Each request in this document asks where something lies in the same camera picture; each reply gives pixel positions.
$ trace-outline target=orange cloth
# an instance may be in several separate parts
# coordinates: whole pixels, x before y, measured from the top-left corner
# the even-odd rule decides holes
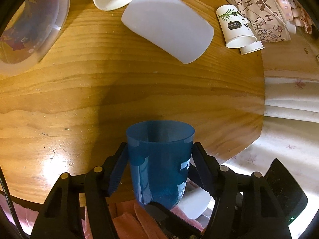
[[[136,200],[110,204],[109,210],[120,239],[167,239],[156,221]],[[86,211],[83,226],[86,239],[93,239]]]

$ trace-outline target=black speech bubble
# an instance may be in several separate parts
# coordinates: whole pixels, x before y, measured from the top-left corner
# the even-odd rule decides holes
[[[228,28],[229,29],[241,28],[241,23],[239,21],[235,21],[235,22],[230,21],[230,23],[228,23]]]

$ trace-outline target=blue plastic cup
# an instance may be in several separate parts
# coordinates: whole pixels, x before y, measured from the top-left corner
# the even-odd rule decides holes
[[[141,205],[172,209],[182,198],[195,129],[170,120],[144,121],[126,130],[133,188]]]

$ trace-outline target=round plastic container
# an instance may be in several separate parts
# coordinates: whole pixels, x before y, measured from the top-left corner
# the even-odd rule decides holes
[[[126,131],[135,197],[172,209],[182,198],[195,130],[178,121],[137,123]]]
[[[38,63],[52,47],[70,0],[26,0],[0,37],[0,74],[16,75]]]

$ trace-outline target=white fabric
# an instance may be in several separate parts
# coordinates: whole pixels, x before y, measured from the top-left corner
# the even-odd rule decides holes
[[[319,82],[265,78],[265,105],[260,138],[226,164],[245,174],[265,174],[275,158],[286,166],[308,197],[289,226],[297,239],[319,208]]]

